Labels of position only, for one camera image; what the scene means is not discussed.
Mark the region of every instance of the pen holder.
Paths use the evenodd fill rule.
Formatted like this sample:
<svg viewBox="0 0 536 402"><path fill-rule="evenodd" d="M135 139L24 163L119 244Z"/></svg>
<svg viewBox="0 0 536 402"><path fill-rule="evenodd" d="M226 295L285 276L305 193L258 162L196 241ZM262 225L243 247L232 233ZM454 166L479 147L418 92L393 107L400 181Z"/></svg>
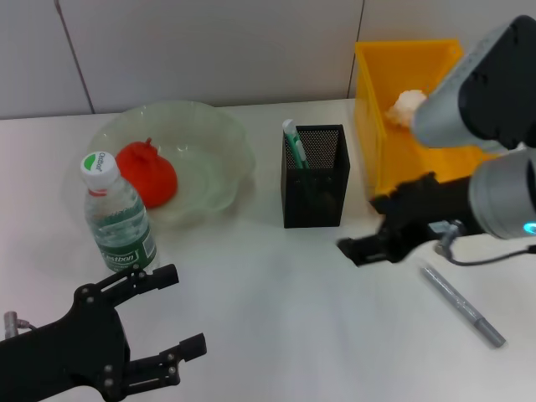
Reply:
<svg viewBox="0 0 536 402"><path fill-rule="evenodd" d="M296 129L310 168L296 167L283 134L281 201L285 228L339 226L350 172L343 126Z"/></svg>

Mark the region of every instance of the white table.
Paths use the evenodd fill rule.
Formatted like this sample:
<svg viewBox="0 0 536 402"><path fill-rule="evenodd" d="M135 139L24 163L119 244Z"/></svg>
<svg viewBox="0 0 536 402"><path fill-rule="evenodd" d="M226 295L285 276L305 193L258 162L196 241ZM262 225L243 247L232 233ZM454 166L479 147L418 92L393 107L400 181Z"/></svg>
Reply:
<svg viewBox="0 0 536 402"><path fill-rule="evenodd" d="M180 283L118 311L132 358L204 332L208 354L179 367L182 383L130 402L529 400L536 393L536 270L531 257L475 268L447 264L431 245L406 262L358 268L335 246L372 234L359 173L353 101L226 108L250 133L255 185L202 224L158 232ZM113 115L0 121L0 311L40 326L62 317L74 290L106 268L83 214L78 164ZM283 229L281 122L344 124L352 170L340 228ZM460 240L470 260L528 240ZM508 340L489 348L420 276L432 262ZM90 402L87 388L54 402Z"/></svg>

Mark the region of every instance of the water bottle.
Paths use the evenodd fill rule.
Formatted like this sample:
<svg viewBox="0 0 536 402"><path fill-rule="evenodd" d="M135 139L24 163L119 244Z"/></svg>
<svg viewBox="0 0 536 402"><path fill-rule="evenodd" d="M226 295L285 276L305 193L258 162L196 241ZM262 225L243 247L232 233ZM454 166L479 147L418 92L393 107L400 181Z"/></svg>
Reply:
<svg viewBox="0 0 536 402"><path fill-rule="evenodd" d="M137 191L119 173L108 152L93 152L80 164L89 191L85 220L106 266L118 272L134 267L148 273L158 266L147 211Z"/></svg>

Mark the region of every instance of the yellow plastic box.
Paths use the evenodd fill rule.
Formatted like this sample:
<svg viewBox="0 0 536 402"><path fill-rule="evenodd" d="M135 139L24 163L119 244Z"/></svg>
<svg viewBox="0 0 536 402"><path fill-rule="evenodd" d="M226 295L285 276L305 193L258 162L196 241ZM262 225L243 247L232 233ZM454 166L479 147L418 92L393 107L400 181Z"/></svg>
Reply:
<svg viewBox="0 0 536 402"><path fill-rule="evenodd" d="M430 149L385 112L405 90L427 95L463 55L457 40L359 42L355 121L367 176L367 195L388 193L398 184L435 172L442 183L471 175L493 156L477 147Z"/></svg>

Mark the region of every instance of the bottle label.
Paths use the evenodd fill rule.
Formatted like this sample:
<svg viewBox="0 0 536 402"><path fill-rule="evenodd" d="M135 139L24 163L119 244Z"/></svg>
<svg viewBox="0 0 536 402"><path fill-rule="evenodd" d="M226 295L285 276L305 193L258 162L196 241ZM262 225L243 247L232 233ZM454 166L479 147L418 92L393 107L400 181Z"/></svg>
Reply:
<svg viewBox="0 0 536 402"><path fill-rule="evenodd" d="M142 237L129 245L121 247L98 246L106 266L114 272L131 267L145 269L157 254L157 246L151 235L151 228L147 228Z"/></svg>

